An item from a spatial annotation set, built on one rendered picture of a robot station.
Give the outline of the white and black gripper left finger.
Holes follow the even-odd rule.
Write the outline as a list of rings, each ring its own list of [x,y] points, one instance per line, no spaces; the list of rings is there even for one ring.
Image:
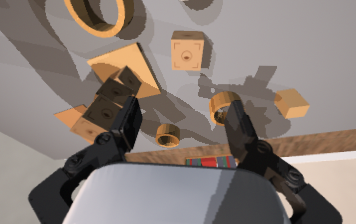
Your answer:
[[[138,99],[128,96],[108,132],[97,135],[92,145],[69,157],[64,167],[30,192],[28,201],[41,224],[63,224],[73,203],[73,191],[96,168],[127,162],[124,155],[134,148],[142,120]]]

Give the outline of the orange ring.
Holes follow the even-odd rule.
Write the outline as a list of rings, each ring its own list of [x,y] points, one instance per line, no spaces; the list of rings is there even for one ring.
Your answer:
[[[173,124],[162,124],[157,129],[155,141],[163,147],[175,147],[180,141],[180,129]]]
[[[209,102],[210,117],[213,123],[224,126],[224,120],[227,112],[217,112],[218,109],[224,106],[230,106],[233,100],[241,100],[239,95],[225,91],[214,95]]]

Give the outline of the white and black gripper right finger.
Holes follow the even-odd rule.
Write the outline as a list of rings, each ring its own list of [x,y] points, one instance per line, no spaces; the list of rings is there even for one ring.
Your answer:
[[[286,197],[293,209],[289,218],[291,224],[343,223],[340,212],[312,185],[305,182],[298,169],[274,154],[268,142],[258,139],[240,100],[230,103],[224,126],[230,153],[239,161],[236,168],[265,177],[277,192]]]

